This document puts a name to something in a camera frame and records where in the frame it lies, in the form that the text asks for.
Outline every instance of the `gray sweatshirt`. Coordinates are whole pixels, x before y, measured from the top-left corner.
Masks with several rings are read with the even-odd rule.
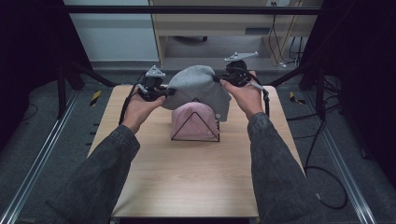
[[[262,223],[325,223],[322,205],[268,117],[255,114],[247,131]],[[139,148],[127,127],[117,127],[46,200],[35,223],[108,223]]]

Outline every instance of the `hand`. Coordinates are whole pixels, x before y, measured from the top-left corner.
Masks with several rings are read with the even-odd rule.
[[[140,129],[140,125],[149,117],[151,112],[162,105],[164,101],[165,96],[161,96],[153,102],[146,102],[138,94],[134,94],[126,108],[122,125],[131,129],[133,133],[137,133]]]
[[[242,111],[244,111],[247,115],[247,119],[250,119],[254,114],[263,112],[262,91],[250,83],[244,87],[235,87],[233,84],[225,80],[221,80],[220,83],[224,89],[227,90],[233,96],[233,98],[235,98],[239,107],[241,107]]]

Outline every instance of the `white wall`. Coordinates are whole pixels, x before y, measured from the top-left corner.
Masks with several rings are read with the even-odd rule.
[[[64,0],[66,5],[147,6],[148,0]],[[92,62],[158,62],[149,14],[71,14]]]

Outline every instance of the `pink cloth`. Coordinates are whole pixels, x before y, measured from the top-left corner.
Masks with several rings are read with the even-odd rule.
[[[171,137],[174,139],[210,139],[218,136],[218,134],[219,129],[215,119],[215,112],[208,105],[190,102],[172,111]]]

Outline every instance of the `handheld controller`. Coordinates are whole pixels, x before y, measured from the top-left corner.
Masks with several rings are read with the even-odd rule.
[[[163,84],[163,77],[165,77],[165,73],[163,73],[154,65],[147,71],[141,83],[136,82],[133,85],[131,92],[125,98],[124,104],[122,106],[119,124],[123,122],[126,108],[128,107],[131,98],[135,94],[134,89],[136,86],[138,87],[137,94],[139,94],[140,97],[147,102],[155,101],[163,95],[167,97],[168,95],[175,94],[175,89],[167,89],[161,85]]]
[[[230,62],[225,67],[226,73],[222,75],[214,75],[213,80],[215,82],[219,82],[221,79],[223,79],[230,82],[235,87],[244,87],[250,82],[253,86],[262,91],[262,99],[265,103],[265,113],[269,117],[269,92],[262,86],[260,81],[255,76],[249,73],[247,64],[242,60],[257,55],[259,55],[257,51],[255,53],[235,53],[229,58],[224,59],[224,61]]]

